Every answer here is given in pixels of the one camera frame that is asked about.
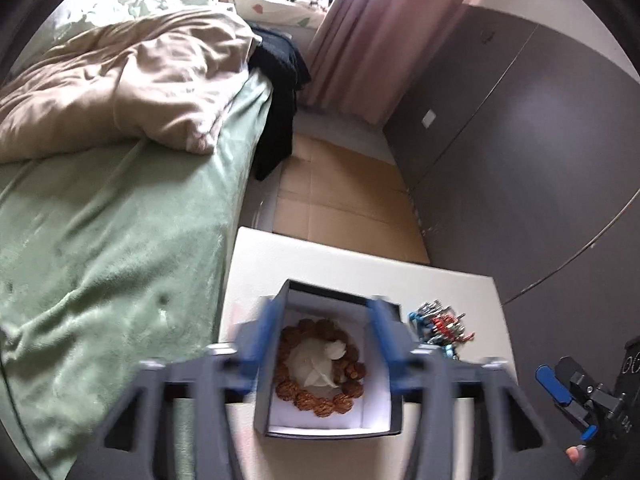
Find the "person's right hand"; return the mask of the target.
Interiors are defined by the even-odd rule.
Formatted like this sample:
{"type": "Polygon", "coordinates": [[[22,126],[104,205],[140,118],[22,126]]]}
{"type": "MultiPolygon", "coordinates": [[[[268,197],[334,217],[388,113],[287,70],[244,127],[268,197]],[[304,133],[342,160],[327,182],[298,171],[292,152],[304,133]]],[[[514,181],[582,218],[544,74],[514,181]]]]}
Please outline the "person's right hand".
{"type": "Polygon", "coordinates": [[[571,446],[565,450],[565,453],[573,464],[577,464],[582,458],[583,450],[581,446],[571,446]]]}

